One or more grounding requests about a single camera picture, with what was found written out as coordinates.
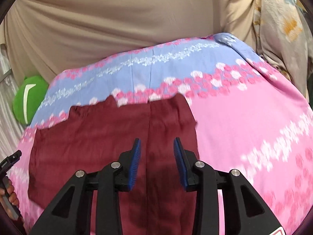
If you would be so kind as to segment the person's left hand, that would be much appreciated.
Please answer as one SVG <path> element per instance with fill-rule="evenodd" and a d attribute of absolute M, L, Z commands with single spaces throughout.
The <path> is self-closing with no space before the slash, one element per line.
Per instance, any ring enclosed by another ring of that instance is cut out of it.
<path fill-rule="evenodd" d="M 14 221 L 19 218 L 16 211 L 12 209 L 12 206 L 19 208 L 19 199 L 16 192 L 14 191 L 14 186 L 12 181 L 6 176 L 4 177 L 5 186 L 1 185 L 1 205 L 3 206 L 7 215 Z"/>

